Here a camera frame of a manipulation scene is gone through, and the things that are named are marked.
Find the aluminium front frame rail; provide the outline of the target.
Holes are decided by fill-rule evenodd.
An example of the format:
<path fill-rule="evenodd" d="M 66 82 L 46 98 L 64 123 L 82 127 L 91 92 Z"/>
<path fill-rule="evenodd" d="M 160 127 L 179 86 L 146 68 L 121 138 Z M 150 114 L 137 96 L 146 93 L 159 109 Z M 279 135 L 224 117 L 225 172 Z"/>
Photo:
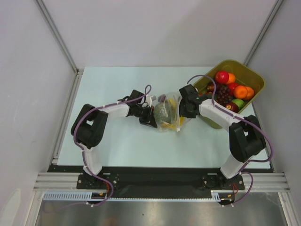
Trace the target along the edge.
<path fill-rule="evenodd" d="M 223 179 L 216 174 L 130 174 L 106 173 L 103 182 L 83 173 L 39 173 L 34 184 L 34 191 L 72 191 L 72 190 L 100 190 L 105 189 L 108 183 L 115 190 L 127 186 L 159 188 L 188 187 L 204 190 L 231 190 L 239 191 L 251 189 L 253 192 L 288 192 L 290 190 L 283 173 L 254 173 L 238 175 L 234 179 Z"/>

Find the left aluminium corner post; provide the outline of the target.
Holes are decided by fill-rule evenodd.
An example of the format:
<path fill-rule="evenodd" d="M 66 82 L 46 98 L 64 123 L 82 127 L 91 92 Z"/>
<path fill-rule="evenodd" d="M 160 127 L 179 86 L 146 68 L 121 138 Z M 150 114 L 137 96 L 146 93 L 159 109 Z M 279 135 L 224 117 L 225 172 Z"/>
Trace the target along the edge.
<path fill-rule="evenodd" d="M 65 44 L 46 4 L 44 3 L 43 0 L 34 0 L 38 10 L 40 11 L 43 19 L 45 20 L 50 32 L 52 33 L 55 41 L 57 42 L 62 54 L 64 55 L 68 65 L 70 66 L 70 68 L 72 69 L 72 71 L 75 73 L 75 74 L 78 74 L 78 68 L 70 54 L 70 51 L 68 50 L 68 47 L 67 45 Z"/>

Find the green netted fake melon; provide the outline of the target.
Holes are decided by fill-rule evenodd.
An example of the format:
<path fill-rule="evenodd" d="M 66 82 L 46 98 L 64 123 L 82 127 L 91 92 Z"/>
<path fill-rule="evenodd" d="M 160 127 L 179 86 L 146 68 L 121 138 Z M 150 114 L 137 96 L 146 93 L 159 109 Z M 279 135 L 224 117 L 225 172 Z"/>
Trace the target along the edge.
<path fill-rule="evenodd" d="M 158 103 L 154 107 L 154 117 L 156 122 L 162 123 L 164 121 L 171 121 L 171 114 L 168 102 Z"/>

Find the right aluminium corner post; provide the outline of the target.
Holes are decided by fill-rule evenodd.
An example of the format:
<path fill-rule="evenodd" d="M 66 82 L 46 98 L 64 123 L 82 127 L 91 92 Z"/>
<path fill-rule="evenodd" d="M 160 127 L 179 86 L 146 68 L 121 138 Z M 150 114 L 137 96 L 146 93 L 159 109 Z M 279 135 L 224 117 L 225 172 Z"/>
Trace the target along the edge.
<path fill-rule="evenodd" d="M 243 61 L 243 65 L 249 66 L 253 57 L 255 56 L 257 50 L 259 49 L 262 41 L 264 40 L 266 34 L 268 33 L 269 29 L 271 28 L 274 20 L 276 19 L 278 13 L 280 12 L 285 0 L 276 0 L 275 4 L 273 5 L 271 11 L 269 12 L 262 28 L 260 29 L 250 51 L 248 52 L 245 60 Z"/>

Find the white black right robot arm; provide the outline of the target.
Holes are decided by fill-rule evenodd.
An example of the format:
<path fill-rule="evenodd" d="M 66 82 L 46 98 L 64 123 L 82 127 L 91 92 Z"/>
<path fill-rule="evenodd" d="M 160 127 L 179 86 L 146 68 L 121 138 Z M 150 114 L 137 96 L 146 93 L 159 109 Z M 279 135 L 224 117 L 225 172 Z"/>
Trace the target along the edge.
<path fill-rule="evenodd" d="M 258 119 L 243 117 L 216 103 L 210 95 L 199 95 L 192 85 L 179 89 L 179 115 L 194 119 L 201 115 L 209 118 L 229 133 L 230 155 L 220 168 L 231 179 L 241 172 L 250 160 L 266 148 L 266 141 Z"/>

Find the green fake lime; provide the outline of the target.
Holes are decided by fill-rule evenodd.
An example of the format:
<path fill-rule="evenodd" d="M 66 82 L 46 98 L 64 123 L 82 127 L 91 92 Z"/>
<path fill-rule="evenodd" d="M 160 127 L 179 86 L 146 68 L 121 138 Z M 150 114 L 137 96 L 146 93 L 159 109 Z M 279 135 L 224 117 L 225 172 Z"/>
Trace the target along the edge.
<path fill-rule="evenodd" d="M 245 102 L 242 99 L 233 99 L 232 102 L 238 106 L 239 110 L 245 106 Z"/>

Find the purple fake grape bunch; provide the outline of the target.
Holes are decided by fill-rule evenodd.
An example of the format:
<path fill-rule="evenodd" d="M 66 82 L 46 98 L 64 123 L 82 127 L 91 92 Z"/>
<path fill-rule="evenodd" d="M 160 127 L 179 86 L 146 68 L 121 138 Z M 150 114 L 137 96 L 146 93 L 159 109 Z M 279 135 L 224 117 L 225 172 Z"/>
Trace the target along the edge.
<path fill-rule="evenodd" d="M 233 95 L 230 93 L 230 90 L 227 86 L 222 86 L 219 88 L 218 93 L 216 94 L 215 100 L 222 106 L 226 106 L 234 99 Z"/>

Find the orange fake tangerine front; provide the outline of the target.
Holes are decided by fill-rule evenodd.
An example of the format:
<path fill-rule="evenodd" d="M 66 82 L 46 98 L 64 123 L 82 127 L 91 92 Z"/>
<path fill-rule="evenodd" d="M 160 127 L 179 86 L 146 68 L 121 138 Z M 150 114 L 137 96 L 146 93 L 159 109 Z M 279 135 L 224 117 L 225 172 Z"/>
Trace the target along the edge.
<path fill-rule="evenodd" d="M 247 97 L 248 94 L 248 89 L 245 86 L 237 86 L 234 91 L 233 91 L 233 95 L 235 98 L 238 99 L 244 99 Z"/>

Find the orange fake tangerine right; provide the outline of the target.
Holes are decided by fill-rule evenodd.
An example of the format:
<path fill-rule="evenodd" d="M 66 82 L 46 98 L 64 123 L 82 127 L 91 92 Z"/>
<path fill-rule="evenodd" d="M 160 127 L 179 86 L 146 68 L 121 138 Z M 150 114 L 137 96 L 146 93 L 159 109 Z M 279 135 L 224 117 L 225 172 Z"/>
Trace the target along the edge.
<path fill-rule="evenodd" d="M 251 100 L 254 97 L 254 90 L 251 87 L 247 87 L 247 96 L 245 97 L 245 100 Z"/>

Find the olive green plastic bin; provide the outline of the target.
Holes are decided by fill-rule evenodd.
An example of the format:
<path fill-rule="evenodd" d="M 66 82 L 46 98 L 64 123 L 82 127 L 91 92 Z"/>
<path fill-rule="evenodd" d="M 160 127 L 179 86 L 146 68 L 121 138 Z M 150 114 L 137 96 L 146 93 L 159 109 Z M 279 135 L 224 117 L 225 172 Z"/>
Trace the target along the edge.
<path fill-rule="evenodd" d="M 235 60 L 220 62 L 206 76 L 209 78 L 202 77 L 193 84 L 199 94 L 213 94 L 213 79 L 214 100 L 235 113 L 242 113 L 265 86 L 259 74 Z"/>

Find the orange fake tangerine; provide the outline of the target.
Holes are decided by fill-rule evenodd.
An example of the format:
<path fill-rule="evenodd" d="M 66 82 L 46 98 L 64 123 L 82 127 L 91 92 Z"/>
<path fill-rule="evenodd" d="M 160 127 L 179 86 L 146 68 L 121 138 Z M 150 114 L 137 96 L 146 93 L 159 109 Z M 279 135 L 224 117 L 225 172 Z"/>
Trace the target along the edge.
<path fill-rule="evenodd" d="M 237 86 L 234 91 L 233 91 L 233 95 L 235 98 L 238 99 L 244 99 L 247 97 L 248 94 L 248 89 L 245 86 Z"/>
<path fill-rule="evenodd" d="M 245 100 L 251 100 L 254 97 L 254 90 L 251 87 L 247 87 L 247 96 L 245 97 Z"/>

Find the dark red fake apple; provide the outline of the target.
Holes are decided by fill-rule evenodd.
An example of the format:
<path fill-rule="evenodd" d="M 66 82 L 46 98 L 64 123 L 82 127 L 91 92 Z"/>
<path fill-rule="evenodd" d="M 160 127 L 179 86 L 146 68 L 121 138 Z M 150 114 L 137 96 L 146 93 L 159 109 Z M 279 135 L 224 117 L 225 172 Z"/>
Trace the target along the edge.
<path fill-rule="evenodd" d="M 239 106 L 235 104 L 234 102 L 230 102 L 225 106 L 228 110 L 238 113 L 239 112 Z"/>

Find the orange fake orange rear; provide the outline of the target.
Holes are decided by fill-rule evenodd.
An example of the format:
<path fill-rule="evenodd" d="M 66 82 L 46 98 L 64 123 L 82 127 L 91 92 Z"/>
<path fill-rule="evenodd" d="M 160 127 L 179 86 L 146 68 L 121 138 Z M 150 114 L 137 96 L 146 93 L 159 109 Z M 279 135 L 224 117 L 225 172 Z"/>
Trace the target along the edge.
<path fill-rule="evenodd" d="M 236 81 L 236 77 L 233 73 L 228 73 L 229 75 L 229 79 L 228 81 L 226 82 L 226 84 L 231 84 L 231 83 L 234 83 Z"/>

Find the yellow fake banana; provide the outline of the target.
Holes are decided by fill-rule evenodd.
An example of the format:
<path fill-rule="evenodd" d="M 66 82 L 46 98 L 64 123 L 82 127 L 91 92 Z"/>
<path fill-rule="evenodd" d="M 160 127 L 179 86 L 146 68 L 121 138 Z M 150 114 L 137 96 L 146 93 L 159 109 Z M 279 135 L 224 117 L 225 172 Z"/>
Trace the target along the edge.
<path fill-rule="evenodd" d="M 170 110 L 175 112 L 177 110 L 178 102 L 173 98 L 169 98 L 167 102 Z"/>

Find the clear zip top bag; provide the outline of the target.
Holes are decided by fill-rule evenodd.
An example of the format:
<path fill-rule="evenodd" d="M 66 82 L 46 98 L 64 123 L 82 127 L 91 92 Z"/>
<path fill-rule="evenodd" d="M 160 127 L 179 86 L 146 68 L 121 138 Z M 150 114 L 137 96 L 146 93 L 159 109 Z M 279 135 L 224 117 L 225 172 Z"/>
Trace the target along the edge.
<path fill-rule="evenodd" d="M 190 119 L 179 114 L 181 100 L 181 95 L 176 92 L 162 94 L 157 97 L 154 102 L 153 113 L 159 131 L 174 130 L 179 132 L 190 121 Z"/>

